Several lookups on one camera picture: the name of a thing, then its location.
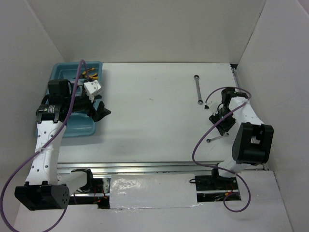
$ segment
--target red wire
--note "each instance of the red wire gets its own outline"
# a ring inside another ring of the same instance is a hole
[[[103,192],[103,195],[104,195],[104,198],[106,198],[106,196],[105,196],[105,192],[104,192],[104,190],[103,190],[103,188],[100,186],[100,185],[97,185],[101,190],[102,190],[102,192]]]

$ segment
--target metal wrench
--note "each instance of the metal wrench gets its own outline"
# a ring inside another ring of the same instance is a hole
[[[225,134],[222,135],[222,136],[218,136],[218,137],[215,137],[215,138],[212,138],[212,139],[206,139],[206,142],[207,142],[207,143],[210,143],[211,141],[214,141],[214,140],[217,140],[217,139],[221,139],[221,138],[227,137],[227,136],[229,136],[229,134],[228,134],[228,133],[225,133]]]
[[[195,76],[194,76],[194,80],[195,80],[195,83],[196,83],[196,85],[197,85],[197,97],[198,97],[197,103],[198,103],[199,105],[202,105],[202,104],[203,104],[203,100],[202,100],[202,97],[201,97],[201,90],[199,89],[199,82],[198,82],[199,76],[198,76],[198,75],[195,75]]]

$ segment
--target pliers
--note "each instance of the pliers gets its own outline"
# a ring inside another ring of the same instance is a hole
[[[88,72],[93,71],[94,69],[95,68],[88,69]],[[80,74],[79,79],[86,79],[86,78],[87,78],[86,71],[84,71],[82,74]],[[98,74],[95,73],[95,74],[89,75],[89,78],[97,80],[98,79]]]

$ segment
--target black cable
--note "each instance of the black cable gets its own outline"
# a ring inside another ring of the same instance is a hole
[[[45,103],[47,102],[48,98],[49,98],[49,94],[45,95],[43,97],[42,101],[41,101],[41,105],[45,105]]]
[[[218,107],[217,107],[217,111],[219,112],[219,107],[220,107],[220,105],[223,105],[223,103],[220,103],[219,105],[218,105]]]

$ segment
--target small black object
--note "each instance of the small black object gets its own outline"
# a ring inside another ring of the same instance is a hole
[[[211,171],[211,178],[213,181],[217,182],[217,183],[232,183],[234,182],[234,180],[236,181],[235,177],[222,177],[219,175],[219,169],[218,168],[213,168]]]
[[[65,115],[61,114],[61,105],[45,105],[42,104],[37,109],[37,122],[41,123],[45,120],[53,120],[54,123],[57,123],[58,120],[64,121]]]
[[[69,204],[69,188],[65,185],[49,185],[43,181],[42,185],[29,185],[15,188],[15,197],[28,210],[64,209]]]
[[[266,163],[270,154],[273,134],[274,129],[270,125],[242,123],[232,147],[233,160],[237,164],[258,165]],[[252,137],[256,137],[260,143],[252,144]]]
[[[215,115],[211,115],[209,117],[209,120],[215,124],[216,122],[218,122],[221,118],[222,118],[222,114],[217,113]],[[217,129],[220,133],[221,136],[223,136],[226,132],[228,132],[233,125],[235,124],[236,120],[231,116],[227,117],[225,120],[223,120],[218,126]]]
[[[230,64],[230,66],[231,66],[231,68],[232,68],[232,69],[235,69],[235,70],[236,70],[236,69],[237,69],[238,64]]]
[[[90,115],[94,122],[100,121],[102,118],[104,118],[109,114],[111,114],[111,111],[105,108],[105,105],[102,101],[100,101],[97,110],[95,110],[95,108],[92,107],[90,111]]]
[[[223,106],[228,106],[231,102],[231,99],[234,97],[244,97],[248,98],[248,95],[246,93],[240,93],[236,92],[235,88],[233,87],[227,87],[221,91],[221,97],[222,97],[222,104]]]
[[[70,96],[70,89],[67,79],[51,80],[48,82],[48,103],[49,104],[64,104],[65,99]]]

